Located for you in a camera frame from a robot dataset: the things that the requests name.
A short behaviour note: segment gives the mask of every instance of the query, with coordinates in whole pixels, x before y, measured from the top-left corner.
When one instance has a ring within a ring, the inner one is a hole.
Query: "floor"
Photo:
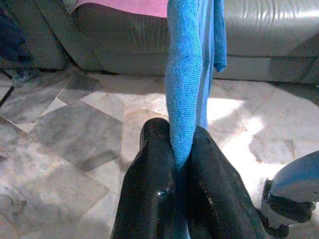
[[[162,78],[69,67],[16,88],[0,115],[4,238],[108,239],[141,127],[167,111]],[[215,80],[208,118],[257,207],[266,178],[319,150],[316,86]],[[318,232],[315,210],[289,238]]]

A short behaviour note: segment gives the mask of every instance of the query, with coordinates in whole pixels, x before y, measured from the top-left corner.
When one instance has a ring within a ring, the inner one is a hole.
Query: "blue towel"
[[[189,238],[186,210],[186,161],[195,125],[207,124],[207,100],[213,69],[226,68],[223,0],[169,0],[170,48],[166,101],[174,151],[177,207],[175,238]]]

